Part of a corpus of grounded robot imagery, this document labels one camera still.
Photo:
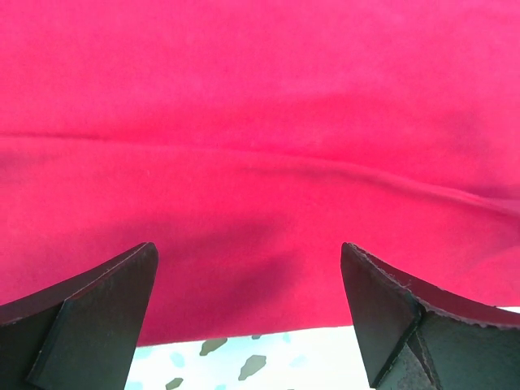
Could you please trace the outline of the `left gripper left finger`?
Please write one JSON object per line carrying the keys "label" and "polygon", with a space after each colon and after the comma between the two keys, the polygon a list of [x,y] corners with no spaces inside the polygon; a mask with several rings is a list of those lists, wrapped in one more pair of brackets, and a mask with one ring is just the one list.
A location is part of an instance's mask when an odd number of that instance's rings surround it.
{"label": "left gripper left finger", "polygon": [[158,251],[139,244],[1,307],[3,389],[122,389],[145,318]]}

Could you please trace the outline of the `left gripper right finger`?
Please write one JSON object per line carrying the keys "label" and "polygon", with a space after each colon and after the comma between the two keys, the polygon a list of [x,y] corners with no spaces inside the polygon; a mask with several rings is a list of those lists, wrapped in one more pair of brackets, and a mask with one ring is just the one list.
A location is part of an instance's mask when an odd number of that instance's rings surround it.
{"label": "left gripper right finger", "polygon": [[519,316],[345,243],[341,272],[372,389],[517,389]]}

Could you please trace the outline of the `red t shirt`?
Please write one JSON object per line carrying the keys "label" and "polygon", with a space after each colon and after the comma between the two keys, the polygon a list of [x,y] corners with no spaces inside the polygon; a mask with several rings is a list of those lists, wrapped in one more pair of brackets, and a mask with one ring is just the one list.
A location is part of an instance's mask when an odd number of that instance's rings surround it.
{"label": "red t shirt", "polygon": [[518,2],[2,2],[2,303],[142,242],[143,345],[348,324],[345,242],[517,306]]}

